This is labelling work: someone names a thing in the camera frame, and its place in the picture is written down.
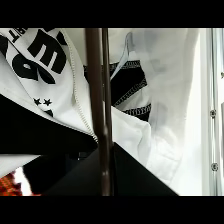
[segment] orange patterned cloth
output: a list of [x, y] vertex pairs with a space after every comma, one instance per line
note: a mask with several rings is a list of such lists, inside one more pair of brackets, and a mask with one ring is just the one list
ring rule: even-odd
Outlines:
[[14, 173], [0, 178], [0, 196], [22, 196], [21, 184], [15, 183]]

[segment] white fabric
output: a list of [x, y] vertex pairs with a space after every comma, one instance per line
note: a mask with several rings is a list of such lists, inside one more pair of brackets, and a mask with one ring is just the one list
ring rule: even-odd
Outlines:
[[[8, 35], [7, 31], [3, 28], [0, 29], [0, 33], [4, 36]], [[113, 140], [168, 185], [180, 164], [185, 147], [184, 129], [197, 32], [197, 29], [187, 28], [134, 29], [135, 53], [141, 61], [148, 83], [144, 97], [146, 100], [149, 98], [152, 103], [149, 123], [112, 107]], [[38, 56], [39, 58], [33, 58], [26, 50], [27, 47], [24, 47], [24, 45], [29, 46], [36, 33], [37, 30], [29, 28], [23, 36], [26, 42], [21, 38], [15, 45], [25, 57], [43, 66], [39, 61], [41, 55]], [[63, 70], [63, 79], [57, 77], [48, 67], [43, 66], [59, 81], [55, 88], [46, 87], [41, 82], [31, 84], [33, 81], [18, 79], [3, 58], [0, 60], [0, 71], [4, 71], [4, 77], [0, 72], [0, 93], [21, 106], [46, 117], [40, 110], [45, 110], [46, 107], [40, 106], [34, 109], [35, 104], [32, 98], [39, 98], [39, 95], [35, 95], [39, 94], [39, 87], [36, 87], [36, 92], [29, 88], [30, 85], [39, 85], [42, 88], [41, 96], [43, 98], [53, 98], [54, 102], [57, 102], [51, 107], [54, 111], [54, 119], [47, 116], [49, 119], [89, 133], [77, 113], [76, 102], [72, 100], [74, 86], [70, 83], [74, 81], [82, 111], [92, 128], [88, 84], [83, 76], [83, 66], [76, 46], [79, 47], [71, 45], [76, 68], [74, 78], [68, 62]]]

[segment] star print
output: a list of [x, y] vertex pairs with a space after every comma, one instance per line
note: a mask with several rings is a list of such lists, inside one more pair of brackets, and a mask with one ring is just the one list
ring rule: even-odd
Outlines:
[[45, 99], [44, 99], [44, 104], [46, 104], [47, 106], [49, 106], [51, 103], [52, 103], [52, 102], [50, 101], [50, 99], [49, 99], [49, 100], [45, 100]]
[[41, 103], [40, 103], [40, 99], [37, 99], [37, 100], [34, 99], [34, 103], [38, 106], [39, 104], [41, 104]]

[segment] black star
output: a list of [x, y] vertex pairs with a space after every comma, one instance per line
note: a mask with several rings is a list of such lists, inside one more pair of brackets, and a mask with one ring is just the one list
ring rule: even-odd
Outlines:
[[38, 99], [38, 100], [34, 99], [34, 103], [38, 106], [39, 104], [41, 104], [40, 99]]
[[49, 106], [51, 103], [52, 103], [52, 102], [50, 101], [50, 99], [49, 99], [49, 100], [45, 100], [45, 99], [44, 99], [44, 104], [46, 104], [47, 106]]

